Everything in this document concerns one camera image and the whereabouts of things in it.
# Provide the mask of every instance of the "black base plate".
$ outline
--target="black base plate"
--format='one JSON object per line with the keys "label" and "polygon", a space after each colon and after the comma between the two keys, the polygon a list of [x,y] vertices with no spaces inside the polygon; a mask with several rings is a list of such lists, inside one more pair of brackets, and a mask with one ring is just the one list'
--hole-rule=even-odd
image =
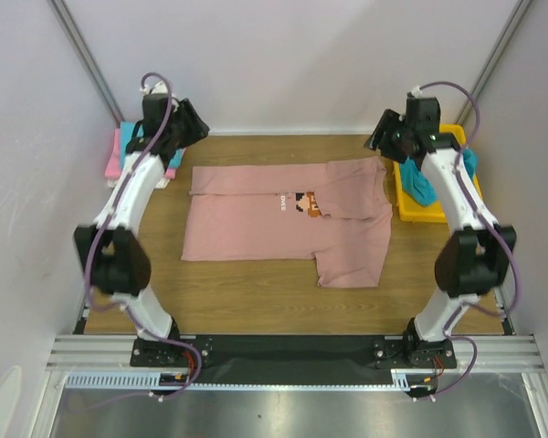
{"label": "black base plate", "polygon": [[[391,369],[395,368],[426,369],[427,376],[434,374],[432,360],[409,363],[404,358],[402,339],[394,336],[199,335],[183,341],[203,352],[200,383],[374,385],[391,384]],[[171,346],[147,342],[134,342],[133,367],[187,366],[182,351],[173,349],[171,359],[164,350],[170,352]],[[443,354],[442,360],[446,368],[457,365],[454,354]]]}

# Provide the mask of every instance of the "t-shirt sleeve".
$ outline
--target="t-shirt sleeve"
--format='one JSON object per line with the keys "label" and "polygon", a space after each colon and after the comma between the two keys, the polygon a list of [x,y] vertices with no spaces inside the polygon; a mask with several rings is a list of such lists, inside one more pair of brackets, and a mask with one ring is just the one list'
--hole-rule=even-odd
{"label": "t-shirt sleeve", "polygon": [[320,287],[377,287],[390,239],[389,222],[361,239],[315,252]]}

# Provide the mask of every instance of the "metal frame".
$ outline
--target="metal frame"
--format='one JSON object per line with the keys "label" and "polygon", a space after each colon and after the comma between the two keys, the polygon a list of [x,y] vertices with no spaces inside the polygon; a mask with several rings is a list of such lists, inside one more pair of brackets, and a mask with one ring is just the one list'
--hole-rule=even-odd
{"label": "metal frame", "polygon": [[65,0],[47,0],[50,4],[57,20],[61,24],[63,31],[68,37],[69,42],[73,46],[75,53],[83,67],[86,69],[88,75],[93,81],[98,94],[101,97],[104,105],[108,109],[108,112],[113,117],[116,122],[116,126],[120,126],[120,122],[124,120],[123,115],[121,114],[120,106],[116,101],[113,93],[111,92],[110,85],[108,81],[101,73],[100,67],[96,62],[95,58],[91,54],[90,48],[88,47],[83,35],[79,31],[77,23],[73,15],[69,11],[69,7]]}
{"label": "metal frame", "polygon": [[[183,336],[194,339],[194,335]],[[386,339],[399,339],[393,336]],[[475,336],[479,350],[473,372],[522,374],[540,434],[548,437],[548,378],[533,336]],[[68,382],[74,388],[150,390],[160,372],[184,372],[182,368],[135,369],[130,366],[135,335],[64,335],[58,336],[47,362],[43,394],[29,437],[49,436],[62,392]],[[461,373],[473,354],[465,341],[453,342]],[[192,391],[409,391],[406,375],[426,370],[392,370],[392,385],[357,386],[262,386],[193,384]]]}
{"label": "metal frame", "polygon": [[[513,36],[518,30],[518,27],[522,23],[523,19],[526,17],[526,14],[530,10],[530,6],[533,2],[534,0],[519,0],[517,5],[511,11],[510,18],[508,18],[508,21],[501,30],[500,36],[495,42],[487,61],[485,61],[485,65],[481,69],[475,85],[470,90],[471,95],[475,99],[479,99],[481,93],[487,86],[493,71],[501,61],[503,54],[510,45]],[[463,105],[463,108],[461,108],[455,123],[458,125],[464,124],[472,111],[473,109],[471,107],[471,103],[468,100],[465,100],[465,104]]]}

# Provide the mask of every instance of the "teal cloth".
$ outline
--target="teal cloth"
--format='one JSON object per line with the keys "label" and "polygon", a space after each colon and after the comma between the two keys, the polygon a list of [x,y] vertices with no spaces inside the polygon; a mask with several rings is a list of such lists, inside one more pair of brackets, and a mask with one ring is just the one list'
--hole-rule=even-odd
{"label": "teal cloth", "polygon": [[[465,162],[467,173],[472,180],[475,168],[477,167],[477,155],[471,149],[466,149],[463,151],[463,161]],[[427,177],[418,170],[412,160],[408,158],[404,164],[398,165],[400,166],[402,189],[404,189],[404,192],[408,193],[412,199],[423,207],[428,207],[437,201],[435,189],[432,188]]]}
{"label": "teal cloth", "polygon": [[[126,158],[126,146],[128,141],[132,139],[132,131],[136,123],[131,121],[123,121],[120,123],[120,169],[124,168],[124,159]],[[138,130],[136,135],[142,135],[142,127]],[[177,169],[181,165],[181,159],[183,158],[183,149],[177,149],[173,159],[168,163],[169,169]]]}

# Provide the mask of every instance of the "metal pole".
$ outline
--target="metal pole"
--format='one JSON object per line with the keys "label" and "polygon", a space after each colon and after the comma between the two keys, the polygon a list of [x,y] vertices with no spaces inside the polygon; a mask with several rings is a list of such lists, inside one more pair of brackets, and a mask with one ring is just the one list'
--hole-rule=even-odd
{"label": "metal pole", "polygon": [[116,126],[120,126],[120,122],[123,120],[120,107],[114,98],[108,82],[101,74],[100,67],[98,66],[95,58],[90,52],[90,48],[85,42],[83,35],[79,31],[73,16],[69,12],[69,7],[64,0],[47,0],[51,5],[55,16],[59,23],[63,27],[65,34],[67,35],[69,42],[75,49],[79,60],[85,67],[88,75],[90,76],[93,85],[95,85],[98,94],[103,100],[106,108],[110,112],[110,115],[114,118]]}
{"label": "metal pole", "polygon": [[[518,27],[520,26],[520,23],[525,18],[527,12],[530,10],[530,6],[532,5],[532,3],[534,3],[534,0],[519,0],[516,6],[513,8],[513,11],[511,11],[510,18],[508,19],[505,27],[501,31],[501,34],[495,42],[495,46],[493,46],[493,50],[491,50],[490,56],[487,59],[485,66],[479,73],[479,77],[477,78],[475,85],[471,89],[471,94],[473,95],[473,97],[475,97],[475,99],[479,98],[479,96],[487,86],[491,74],[498,66],[503,54],[505,53],[505,50],[511,42],[511,39],[513,38]],[[456,123],[458,125],[462,125],[463,123],[465,123],[471,112],[471,104],[467,100],[465,101],[463,108],[457,116]]]}

